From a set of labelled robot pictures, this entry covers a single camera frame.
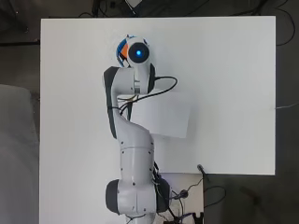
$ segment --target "wire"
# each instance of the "wire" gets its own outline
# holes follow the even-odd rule
[[[293,38],[295,37],[295,34],[296,34],[296,26],[295,26],[295,22],[293,21],[292,15],[291,15],[288,11],[286,11],[286,10],[284,10],[284,9],[281,9],[281,8],[278,8],[278,7],[276,7],[275,9],[278,10],[278,11],[282,11],[282,12],[284,12],[285,14],[287,14],[288,17],[289,17],[289,19],[291,20],[291,23],[292,23],[292,36],[291,36],[290,39],[287,40],[286,42],[281,43],[281,44],[277,44],[277,46],[280,47],[280,46],[289,44],[289,43],[293,40]]]
[[[284,1],[283,3],[281,3],[279,6],[277,6],[277,7],[282,7],[282,6],[284,6],[285,4],[287,4],[289,2],[289,0],[286,0],[286,1]]]
[[[250,10],[247,10],[247,11],[242,11],[242,12],[237,12],[235,14],[232,14],[230,16],[242,16],[242,15],[245,15],[245,14],[249,14],[250,12],[253,12],[254,9],[250,9]]]
[[[261,14],[261,11],[263,9],[263,6],[268,2],[269,0],[261,0],[260,4],[253,9],[253,12],[251,13],[251,16],[255,16],[256,14]]]
[[[99,7],[100,12],[102,13],[103,16],[109,18],[109,16],[103,11],[102,8]]]
[[[174,89],[174,88],[177,86],[177,84],[178,84],[178,79],[177,79],[176,77],[156,77],[156,80],[159,80],[159,79],[174,79],[174,80],[175,80],[175,83],[174,83],[169,89],[167,89],[167,90],[165,90],[165,91],[159,91],[159,92],[156,92],[156,93],[153,93],[153,94],[145,95],[145,96],[142,96],[142,97],[140,97],[140,98],[138,98],[138,99],[136,99],[136,100],[133,100],[133,101],[130,101],[130,102],[126,103],[126,104],[123,104],[123,105],[121,106],[121,115],[123,114],[123,111],[128,107],[128,104],[133,104],[133,103],[136,103],[136,102],[138,102],[138,101],[147,99],[147,98],[152,97],[152,96],[161,95],[161,94],[163,94],[163,93],[166,93],[166,92],[168,92],[168,91],[171,91],[171,90]]]
[[[184,17],[187,17],[187,16],[193,14],[195,11],[197,11],[199,8],[203,7],[208,2],[209,2],[209,0],[206,0],[203,4],[201,4],[200,6],[196,7],[194,10],[192,10],[192,11],[188,12],[186,15],[184,15]]]
[[[198,181],[197,184],[194,184],[194,185],[189,186],[188,189],[187,189],[187,191],[189,192],[189,190],[191,190],[191,188],[198,186],[198,185],[202,182],[203,179],[204,179],[204,178],[201,178],[201,179]]]
[[[161,215],[161,214],[159,214],[159,213],[157,213],[157,215],[158,215],[159,217],[164,218],[166,221],[169,221],[165,216],[163,216],[163,215]]]
[[[251,16],[255,16],[256,14],[258,14],[259,16],[261,16],[261,11],[263,9],[263,6],[265,5],[265,3],[268,0],[261,0],[261,2],[259,3],[259,5],[253,9],[250,10],[246,10],[246,11],[242,11],[242,12],[237,12],[235,14],[232,14],[230,16],[242,16],[242,15],[246,15],[251,13]]]
[[[278,106],[276,109],[285,109],[285,108],[291,108],[293,106],[299,105],[299,103],[293,104],[293,105],[283,105],[283,106]]]
[[[78,17],[81,17],[83,15],[88,15],[90,17],[93,17],[92,13],[89,13],[89,12],[82,12],[81,14],[78,15]]]
[[[224,194],[223,194],[223,196],[222,196],[219,200],[217,200],[217,201],[214,202],[214,203],[210,203],[210,204],[206,205],[204,208],[208,208],[208,207],[210,207],[210,206],[212,206],[212,205],[215,205],[215,204],[217,204],[217,203],[220,203],[220,202],[222,202],[222,201],[225,199],[225,197],[226,197],[226,189],[225,189],[225,187],[223,187],[223,186],[212,186],[212,187],[209,187],[209,188],[205,189],[205,190],[204,190],[204,193],[206,193],[207,191],[209,191],[209,190],[211,190],[211,189],[223,189]]]
[[[130,218],[130,220],[126,223],[126,224],[129,224],[131,221],[133,221],[134,219],[136,219],[136,218],[139,218],[139,217],[129,217]]]
[[[133,14],[136,16],[136,17],[139,17],[138,14],[134,11],[133,7],[131,6],[131,4],[127,1],[127,0],[124,0],[125,3],[128,5],[128,7],[131,9],[131,11],[133,12]]]
[[[180,203],[180,207],[181,207],[181,215],[180,216],[183,217],[184,216],[184,206],[183,206],[181,199],[179,199],[179,203]]]
[[[135,97],[136,97],[136,95],[134,95],[132,97],[129,97],[129,98],[119,98],[118,97],[118,100],[119,101],[123,101],[123,102],[125,102],[125,101],[132,101]]]

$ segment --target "white table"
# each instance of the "white table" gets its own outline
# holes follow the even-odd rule
[[[146,37],[157,75],[178,77],[196,103],[185,140],[155,139],[164,172],[274,173],[275,19],[43,20],[41,224],[124,222],[105,205],[120,155],[102,75],[127,34]],[[181,189],[200,176],[169,178]],[[202,185],[194,193],[186,206],[203,211]]]

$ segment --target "gray floor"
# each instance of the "gray floor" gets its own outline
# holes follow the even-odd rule
[[[183,16],[203,0],[145,0],[141,15],[153,17]],[[193,16],[225,16],[249,9],[256,1],[210,0]],[[286,15],[275,11],[273,6],[282,0],[270,1],[265,15],[277,16],[277,42],[283,42],[292,34],[292,27]],[[19,17],[29,26],[30,32],[22,34],[16,30],[0,33],[0,41],[33,41],[39,38],[40,19],[48,16],[77,16],[90,11],[92,0],[26,0],[14,1]],[[299,1],[290,0],[283,7],[299,24]],[[119,13],[108,11],[110,15]],[[299,102],[299,36],[283,47],[277,48],[277,105]],[[0,48],[0,83],[21,86],[35,94],[36,121],[38,121],[39,94],[39,47]],[[233,223],[297,223],[299,219],[299,106],[277,112],[277,175],[211,175],[209,185],[223,185],[227,197],[223,203],[205,210],[207,224]],[[244,193],[246,187],[254,192],[258,200]],[[206,194],[205,203],[212,203],[221,196],[220,190]]]

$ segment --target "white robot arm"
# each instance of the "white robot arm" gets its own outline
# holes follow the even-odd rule
[[[151,224],[156,213],[169,207],[169,185],[161,179],[162,192],[152,182],[154,143],[149,130],[125,119],[119,110],[118,96],[148,94],[155,82],[147,42],[127,38],[125,55],[129,68],[110,67],[104,73],[110,129],[121,147],[121,179],[107,185],[107,208],[125,214],[130,224]]]

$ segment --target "black cable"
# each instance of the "black cable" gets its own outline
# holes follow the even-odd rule
[[[250,12],[253,12],[254,9],[250,9],[250,10],[247,10],[247,11],[242,11],[242,12],[237,12],[235,14],[232,14],[230,16],[242,16],[242,15],[245,15],[245,14],[249,14]]]
[[[78,15],[78,17],[81,17],[83,15],[88,15],[90,17],[93,17],[92,13],[89,13],[89,12],[82,12],[81,14]]]
[[[109,16],[103,11],[102,8],[99,7],[100,12],[102,13],[103,16],[109,18]]]
[[[281,3],[279,6],[277,6],[277,7],[282,7],[282,6],[284,6],[285,4],[287,4],[289,2],[289,0],[286,0],[286,1],[284,1],[283,3]]]
[[[197,184],[194,184],[194,185],[189,186],[188,189],[187,189],[187,191],[189,192],[189,190],[190,190],[191,188],[198,186],[198,185],[202,182],[203,179],[204,179],[204,178],[201,178],[201,179],[198,181]]]
[[[251,16],[255,16],[256,14],[261,14],[261,11],[263,9],[263,6],[268,2],[269,0],[261,0],[260,4],[253,10],[251,13]]]
[[[242,12],[237,12],[235,14],[232,14],[230,16],[242,16],[242,15],[246,15],[251,13],[251,16],[255,16],[256,14],[258,14],[259,16],[261,16],[261,11],[263,9],[263,6],[266,4],[268,0],[261,0],[261,2],[259,3],[259,5],[253,9],[249,9],[246,11],[242,11]]]
[[[277,47],[280,47],[280,46],[289,44],[293,40],[293,38],[295,37],[295,34],[296,34],[296,26],[295,26],[295,22],[293,21],[292,15],[288,11],[286,11],[284,9],[281,9],[281,8],[278,8],[278,7],[276,7],[275,9],[278,10],[278,11],[282,11],[285,14],[287,14],[289,19],[291,20],[291,23],[292,23],[292,36],[286,42],[281,43],[281,44],[277,44]]]
[[[129,217],[130,220],[126,223],[126,224],[129,224],[132,220],[136,219],[136,218],[139,218],[139,217]]]
[[[181,207],[181,215],[180,216],[183,217],[184,216],[184,206],[183,206],[181,199],[179,199],[179,203],[180,203],[180,207]]]
[[[126,104],[123,104],[123,105],[121,106],[121,115],[123,114],[123,111],[127,108],[128,104],[133,104],[133,103],[136,103],[136,102],[138,102],[138,101],[140,101],[140,100],[144,100],[144,99],[147,99],[147,98],[152,97],[152,96],[161,95],[161,94],[163,94],[163,93],[166,93],[166,92],[168,92],[168,91],[171,91],[171,90],[174,89],[174,88],[177,86],[177,84],[178,84],[178,79],[177,79],[176,77],[156,77],[156,80],[159,80],[159,79],[174,79],[174,80],[175,80],[175,84],[173,84],[169,89],[167,89],[167,90],[165,90],[165,91],[159,91],[159,92],[156,92],[156,93],[153,93],[153,94],[145,95],[145,96],[142,96],[142,97],[140,97],[140,98],[138,98],[138,99],[136,99],[136,100],[133,100],[133,101],[130,101],[130,102],[126,103]]]
[[[0,43],[0,47],[18,47],[18,46],[33,46],[40,45],[40,40],[33,42],[13,42],[13,43]]]
[[[125,3],[128,5],[128,7],[131,9],[131,11],[133,12],[133,14],[136,16],[136,17],[139,17],[138,13],[134,10],[134,8],[131,6],[131,4],[127,1],[127,0],[124,0]]]
[[[206,205],[204,208],[208,208],[208,207],[210,207],[210,206],[212,206],[212,205],[215,205],[215,204],[217,204],[217,203],[220,203],[220,202],[222,202],[222,201],[225,199],[225,197],[226,197],[226,189],[225,189],[225,187],[223,187],[223,186],[212,186],[212,187],[209,187],[209,188],[205,189],[205,190],[204,190],[204,193],[206,193],[206,192],[207,192],[208,190],[210,190],[210,189],[223,189],[224,194],[223,194],[223,196],[222,196],[219,200],[217,200],[217,201],[214,202],[214,203],[210,203],[210,204]]]
[[[188,12],[188,13],[187,13],[186,15],[184,15],[183,17],[187,17],[187,16],[193,14],[195,11],[197,11],[199,8],[203,7],[203,6],[204,6],[206,3],[208,3],[208,2],[209,2],[209,0],[206,0],[203,4],[201,4],[200,6],[196,7],[194,10]]]
[[[164,218],[166,221],[169,221],[169,220],[167,219],[167,217],[165,217],[165,216],[163,216],[163,215],[161,215],[161,214],[159,214],[159,213],[157,213],[157,215],[158,215],[159,217]]]

